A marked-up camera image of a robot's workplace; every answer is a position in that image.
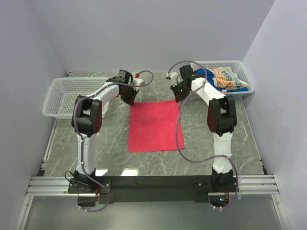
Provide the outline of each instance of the blue cloth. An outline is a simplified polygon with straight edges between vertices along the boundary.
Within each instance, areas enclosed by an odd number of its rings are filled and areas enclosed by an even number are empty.
[[[222,91],[222,90],[225,90],[225,89],[222,89],[222,88],[219,88],[219,87],[216,87],[214,85],[214,73],[212,71],[210,71],[209,69],[206,69],[207,70],[207,80],[208,82],[215,88],[217,89],[218,91]],[[205,71],[203,69],[198,69],[196,71],[194,71],[194,73],[201,73],[203,75],[205,75]],[[248,91],[248,88],[244,87],[242,89],[237,89],[237,90],[227,90],[227,92],[244,92],[244,91]]]

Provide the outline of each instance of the marble tabletop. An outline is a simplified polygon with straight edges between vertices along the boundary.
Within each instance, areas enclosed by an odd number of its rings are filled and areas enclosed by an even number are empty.
[[[78,72],[77,76],[116,76],[115,72]],[[135,102],[174,99],[165,73],[155,72],[151,85],[141,88]],[[142,74],[146,81],[150,76]],[[203,159],[214,155],[213,136],[207,127],[208,105],[197,95],[187,102],[181,116],[184,153],[190,159]],[[241,98],[236,99],[237,126],[232,137],[232,159],[241,175],[263,174],[259,153]],[[102,128],[96,137],[95,164],[105,175],[210,175],[213,161],[190,163],[176,150],[155,152],[128,152],[130,107],[114,98],[110,101]],[[64,176],[74,172],[78,159],[78,144],[70,120],[60,120],[55,129],[45,176]]]

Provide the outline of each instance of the red fabric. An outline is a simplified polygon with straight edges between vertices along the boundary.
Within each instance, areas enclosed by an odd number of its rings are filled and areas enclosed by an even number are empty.
[[[175,128],[179,104],[175,100],[141,102],[130,106],[129,152],[176,150]],[[181,125],[180,148],[184,148]]]

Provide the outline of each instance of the white plastic basket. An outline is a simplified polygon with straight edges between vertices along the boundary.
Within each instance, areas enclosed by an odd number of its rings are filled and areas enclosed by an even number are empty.
[[[224,92],[225,95],[231,95],[237,98],[242,97],[247,93],[252,93],[255,90],[251,77],[241,61],[197,61],[197,63],[201,64],[205,68],[231,67],[231,71],[233,73],[237,73],[240,80],[249,84],[248,91]]]
[[[107,79],[107,77],[54,79],[45,98],[43,114],[57,119],[71,119],[77,96],[86,96],[95,92]],[[104,116],[107,104],[102,110]]]

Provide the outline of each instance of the purple cable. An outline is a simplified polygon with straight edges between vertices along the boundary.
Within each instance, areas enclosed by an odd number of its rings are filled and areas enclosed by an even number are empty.
[[[151,74],[152,78],[150,79],[150,81],[149,81],[148,83],[144,84],[144,85],[136,85],[136,86],[133,86],[133,87],[144,87],[144,86],[147,86],[147,85],[149,85],[150,83],[153,82],[153,80],[154,80],[154,74],[153,74],[151,71],[149,71],[149,70],[140,71],[139,74],[144,73],[144,72],[148,72],[148,73]],[[126,86],[131,86],[131,85],[129,85],[129,84],[124,84],[124,83],[112,83],[112,84],[109,84],[109,85],[107,85],[107,86],[105,86],[105,87],[100,88],[100,90],[99,90],[96,94],[101,93],[103,90],[105,90],[106,88],[108,88],[108,87],[110,87],[110,86],[113,86],[113,85],[126,85]],[[80,99],[80,100],[76,103],[75,108],[74,108],[74,111],[77,110],[77,108],[79,107],[79,105],[80,105],[80,103],[81,103],[82,101],[88,100],[88,99],[94,97],[96,94],[91,94],[90,96],[83,97],[82,99]],[[81,137],[81,162],[84,162],[84,138],[83,138],[82,134],[80,133],[80,131],[79,131],[79,129],[78,129],[78,125],[77,125],[77,115],[76,115],[75,112],[73,112],[73,123],[74,123],[74,126],[75,126],[76,133]],[[103,188],[103,189],[106,191],[106,193],[107,193],[107,202],[106,202],[106,204],[103,205],[101,208],[96,209],[96,210],[88,210],[88,209],[85,209],[85,208],[82,207],[81,209],[84,210],[84,211],[86,211],[86,212],[99,212],[99,211],[105,209],[105,208],[107,207],[107,205],[110,203],[110,199],[111,199],[110,192],[107,190],[107,188],[106,188],[103,184],[99,183],[97,180],[95,180],[94,178],[92,178],[92,177],[86,172],[85,167],[84,167],[84,164],[81,164],[81,167],[82,167],[82,170],[83,170],[83,173],[85,174],[85,176],[86,176],[87,178],[89,178],[91,181],[93,181],[94,183],[96,183],[97,185],[99,185],[101,188]]]
[[[207,79],[207,70],[206,70],[206,68],[204,68],[202,65],[200,65],[199,63],[194,62],[194,61],[180,61],[180,62],[174,64],[174,65],[169,69],[169,71],[168,71],[167,73],[170,73],[170,71],[172,70],[172,68],[175,67],[176,65],[178,65],[178,64],[180,64],[180,63],[184,63],[184,62],[193,63],[193,64],[196,64],[196,65],[198,65],[199,67],[201,67],[201,68],[205,71],[205,79]],[[178,141],[178,127],[179,127],[180,116],[181,116],[181,113],[182,113],[182,111],[183,111],[183,108],[184,108],[185,104],[187,103],[187,101],[190,99],[190,97],[191,97],[194,93],[196,93],[198,90],[200,90],[202,87],[204,87],[205,84],[206,84],[206,81],[204,81],[204,83],[203,83],[199,88],[197,88],[196,90],[191,91],[190,94],[187,96],[187,98],[183,101],[183,103],[182,103],[182,105],[181,105],[181,109],[180,109],[180,111],[179,111],[179,115],[178,115],[178,119],[177,119],[177,123],[176,123],[176,132],[175,132],[176,146],[177,146],[177,150],[178,150],[178,152],[180,153],[180,155],[181,155],[185,160],[187,160],[187,161],[189,161],[189,162],[192,162],[192,163],[201,163],[201,162],[209,161],[209,160],[214,159],[214,158],[217,158],[217,157],[225,157],[225,158],[227,158],[227,159],[230,161],[231,166],[232,166],[232,168],[235,170],[235,173],[236,173],[236,191],[235,191],[235,195],[234,195],[233,199],[231,199],[231,201],[229,202],[229,204],[226,205],[225,207],[222,207],[222,209],[225,209],[225,208],[229,207],[229,206],[233,203],[233,201],[235,200],[235,198],[236,198],[236,196],[237,196],[237,191],[238,191],[238,172],[237,172],[237,170],[236,170],[236,166],[235,166],[234,162],[233,162],[228,156],[226,156],[226,155],[214,155],[214,156],[212,156],[212,157],[208,157],[208,158],[202,159],[202,160],[191,160],[191,159],[189,159],[188,157],[186,157],[186,156],[184,155],[184,153],[181,151],[180,146],[179,146],[179,141]]]

